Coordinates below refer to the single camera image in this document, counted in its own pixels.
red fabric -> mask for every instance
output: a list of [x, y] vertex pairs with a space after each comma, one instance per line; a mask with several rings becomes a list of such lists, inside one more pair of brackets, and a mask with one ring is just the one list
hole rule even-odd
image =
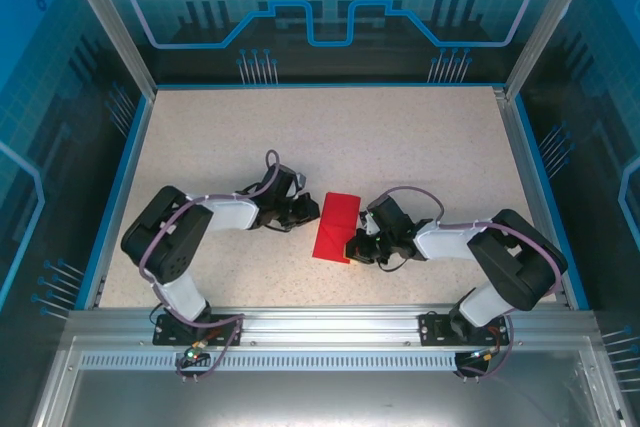
[[324, 199], [313, 257], [348, 264], [347, 242], [356, 235], [360, 197], [329, 192]]

black bracket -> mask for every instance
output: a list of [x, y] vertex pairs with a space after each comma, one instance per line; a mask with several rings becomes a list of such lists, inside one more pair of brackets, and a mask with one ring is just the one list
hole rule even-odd
[[420, 345], [423, 347], [493, 347], [497, 341], [489, 327], [495, 327], [500, 333], [500, 345], [509, 345], [509, 334], [504, 317], [493, 319], [484, 327], [473, 329], [468, 340], [463, 341], [451, 328], [449, 314], [435, 312], [418, 316], [418, 332]]
[[[219, 322], [230, 317], [232, 316], [210, 316], [207, 318], [207, 323]], [[209, 329], [208, 331], [204, 331], [202, 329], [196, 330], [192, 328], [185, 328], [186, 326], [176, 320], [172, 315], [161, 314], [156, 320], [156, 328], [153, 333], [152, 343], [153, 345], [177, 345], [187, 347], [194, 342], [211, 335], [211, 338], [208, 339], [209, 346], [225, 346], [229, 340], [229, 336], [232, 335], [235, 326], [236, 323], [231, 322], [220, 327]], [[242, 334], [238, 332], [235, 339], [231, 342], [231, 346], [240, 345], [241, 335]]]

